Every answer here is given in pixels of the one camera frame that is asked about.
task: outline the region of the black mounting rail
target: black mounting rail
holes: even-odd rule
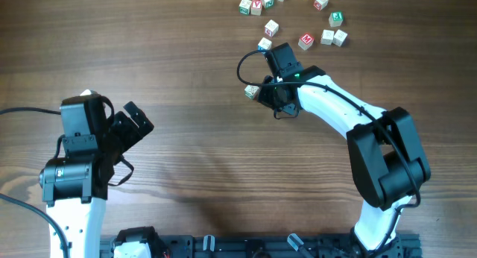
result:
[[[354,245],[354,233],[304,236],[303,246],[296,251],[286,236],[264,237],[193,237],[159,236],[162,246],[160,255],[170,258],[347,258],[369,257]],[[101,258],[114,256],[116,237],[101,240]],[[423,255],[419,235],[397,234],[387,250],[376,258],[420,258]]]

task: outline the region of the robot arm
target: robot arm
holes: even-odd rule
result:
[[[104,104],[110,106],[109,117]],[[99,257],[113,166],[118,162],[129,165],[122,154],[154,129],[133,102],[124,108],[131,118],[123,112],[115,114],[107,98],[91,92],[67,98],[61,104],[65,135],[60,142],[66,156],[55,156],[47,162],[40,172],[40,186],[46,212],[66,236],[71,258]],[[62,257],[59,235],[51,226],[50,237],[51,257]]]
[[[389,142],[357,107],[391,135],[419,189],[431,172],[411,116],[400,107],[387,111],[359,100],[316,66],[303,69],[288,43],[265,52],[265,59],[273,77],[264,79],[258,102],[273,109],[275,115],[284,112],[297,116],[302,109],[313,113],[347,140],[353,180],[364,198],[354,234],[365,252],[375,250],[385,238],[385,244],[392,241],[399,220],[397,215],[395,221],[396,211],[414,195],[411,180],[396,151],[383,156],[379,146]]]
[[[355,96],[349,94],[336,85],[328,75],[318,75],[308,80],[308,82],[327,85],[330,88],[339,91],[359,106],[366,108],[366,110],[377,119],[382,116],[383,112],[385,112],[384,109],[366,104]],[[297,89],[297,93],[300,100],[300,106],[305,111],[313,113],[324,120],[345,139],[346,133],[352,130],[356,125],[365,125],[371,122],[368,117],[361,114],[356,108],[342,98],[324,89],[304,85]]]
[[[359,106],[366,108],[366,110],[377,119],[382,117],[382,113],[386,111],[385,109],[366,104],[349,94],[336,85],[328,75],[318,75],[308,80],[308,82],[327,85],[339,91]],[[300,100],[300,106],[305,111],[313,113],[324,120],[345,139],[347,138],[347,132],[352,130],[356,125],[371,123],[368,117],[361,114],[356,108],[330,91],[305,85],[297,89],[297,94]],[[394,202],[387,210],[372,207],[366,201],[363,201],[361,216],[354,227],[354,233],[366,250],[371,251],[378,247],[379,243],[386,236],[388,228],[394,225],[395,209],[400,205],[407,204],[410,200],[411,196],[406,195],[404,198]],[[391,242],[396,236],[396,226],[397,223],[394,225],[391,236],[386,243]]]

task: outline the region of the wooden table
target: wooden table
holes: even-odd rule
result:
[[[361,209],[346,142],[303,113],[274,120],[244,96],[240,58],[268,20],[357,97],[404,107],[432,167],[422,206],[399,230],[419,233],[425,257],[477,252],[476,0],[286,0],[243,16],[240,0],[0,0],[0,108],[57,109],[95,89],[119,110],[135,101],[155,124],[125,156],[136,171],[110,188],[103,234],[153,225],[161,234],[300,235],[347,232]],[[320,45],[341,10],[347,44]],[[298,38],[318,39],[301,50]],[[260,56],[242,75],[260,82]],[[63,132],[58,116],[0,121],[0,192],[44,208],[38,174]],[[113,180],[127,174],[116,168]],[[0,202],[0,257],[48,257],[48,225]]]

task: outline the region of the black cable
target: black cable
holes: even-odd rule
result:
[[[58,111],[35,108],[35,107],[16,107],[16,108],[9,108],[9,109],[5,109],[5,110],[0,110],[0,115],[5,114],[5,113],[15,113],[15,112],[25,112],[25,111],[26,112],[50,113],[50,114],[55,114],[55,115],[61,115],[61,112],[58,112]],[[61,139],[62,139],[62,137],[60,136],[60,138],[58,138],[58,142],[57,142],[57,152],[55,153],[56,157],[60,154]],[[63,233],[63,231],[61,230],[60,226],[57,224],[57,222],[54,221],[54,219],[52,219],[48,214],[44,213],[43,211],[41,211],[37,207],[32,206],[30,204],[27,204],[23,201],[17,200],[15,198],[9,197],[8,195],[4,195],[4,194],[0,193],[0,198],[5,200],[5,201],[11,202],[15,205],[24,207],[27,210],[31,210],[32,212],[39,215],[41,218],[45,219],[45,221],[47,221],[53,227],[54,232],[56,232],[56,234],[60,238],[60,242],[61,242],[60,247],[61,247],[61,250],[63,251],[63,258],[68,258],[69,257],[69,255],[68,255],[68,244],[67,244],[68,241],[66,240],[66,236]]]
[[[393,138],[391,137],[391,135],[388,133],[388,131],[386,130],[386,128],[384,128],[377,120],[376,118],[374,118],[370,113],[368,113],[364,107],[362,106],[359,106],[357,105],[357,103],[355,103],[354,101],[352,101],[351,99],[349,99],[348,97],[346,97],[345,95],[341,94],[340,92],[334,90],[333,88],[327,86],[327,85],[323,85],[323,84],[318,84],[318,83],[313,83],[313,82],[279,82],[279,83],[270,83],[270,84],[258,84],[258,83],[252,83],[252,82],[247,82],[245,80],[243,80],[240,76],[240,67],[241,67],[241,64],[251,55],[253,54],[257,54],[257,53],[264,53],[264,52],[268,52],[268,50],[255,50],[255,51],[252,51],[248,54],[246,54],[239,62],[238,62],[238,65],[237,65],[237,78],[244,84],[247,84],[247,85],[251,85],[251,86],[259,86],[259,87],[277,87],[277,86],[290,86],[290,85],[295,85],[295,86],[303,86],[303,85],[307,85],[307,86],[316,86],[316,87],[320,87],[326,91],[330,91],[331,93],[337,95],[338,97],[342,98],[343,100],[345,100],[347,103],[349,103],[351,106],[353,106],[354,108],[356,108],[360,113],[364,114],[366,117],[368,117],[372,123],[374,124],[374,126],[376,128],[379,129],[379,131],[385,136],[386,138],[386,142],[391,144],[391,146],[393,147],[393,149],[395,150],[396,152],[396,155],[398,156],[399,158],[399,161],[402,163],[402,165],[404,166],[404,170],[405,170],[405,173],[408,175],[408,178],[409,178],[409,181],[411,182],[411,187],[412,187],[412,191],[413,193],[416,195],[416,202],[414,204],[403,204],[403,205],[400,205],[396,208],[396,213],[394,214],[394,218],[393,218],[393,221],[391,222],[392,225],[388,228],[388,232],[385,234],[385,238],[381,241],[381,243],[379,243],[378,247],[373,251],[372,253],[372,256],[375,256],[378,252],[381,251],[381,249],[386,245],[386,242],[387,240],[391,237],[391,234],[392,234],[392,231],[394,229],[394,227],[396,226],[397,224],[397,219],[399,217],[399,215],[401,215],[401,212],[402,212],[402,209],[405,209],[405,208],[416,208],[420,205],[420,201],[421,201],[421,197],[420,197],[420,192],[419,192],[419,189],[417,188],[417,184],[414,180],[414,178],[412,177],[412,174],[411,174],[411,170],[408,166],[408,163],[405,161],[405,158],[404,156],[402,155],[401,153],[401,150],[398,149],[397,147],[397,144],[396,142],[393,140]]]
[[[8,108],[4,110],[0,110],[0,115],[4,113],[15,113],[15,112],[38,112],[38,113],[50,113],[61,115],[59,111],[47,110],[42,108],[35,108],[35,107],[15,107],[15,108]]]
[[[131,176],[133,176],[133,172],[134,172],[133,165],[131,165],[131,163],[129,163],[122,155],[119,157],[119,161],[121,161],[121,163],[125,164],[131,170],[131,172],[129,172],[128,175],[126,175],[124,178],[122,178],[119,181],[119,183],[108,183],[107,184],[108,186],[120,186],[123,183],[127,182],[127,180],[129,180],[129,178],[131,178]]]
[[[110,117],[107,118],[107,121],[109,121],[110,125],[111,125],[114,122],[114,106],[113,106],[113,103],[111,103],[111,101],[104,96],[101,96],[101,101],[103,101],[111,109],[111,115],[110,115]]]
[[[60,148],[61,148],[61,142],[63,141],[63,138],[65,138],[65,134],[61,135],[60,137],[58,137],[58,140],[57,140],[57,150],[54,152],[54,156],[53,156],[53,159],[57,159],[58,156],[60,155]]]
[[[60,247],[63,251],[63,258],[68,258],[68,244],[67,244],[67,241],[66,241],[66,236],[63,233],[63,231],[61,230],[60,226],[57,224],[57,222],[54,221],[54,219],[52,219],[50,216],[48,216],[46,213],[44,213],[43,211],[41,211],[37,207],[34,207],[30,204],[27,204],[23,201],[15,199],[15,198],[9,197],[8,195],[4,195],[4,194],[0,193],[0,198],[5,200],[5,201],[11,202],[15,205],[24,207],[27,210],[31,210],[32,212],[39,215],[41,218],[44,218],[45,221],[47,221],[53,227],[54,232],[56,232],[56,234],[60,238],[60,242],[61,242]]]

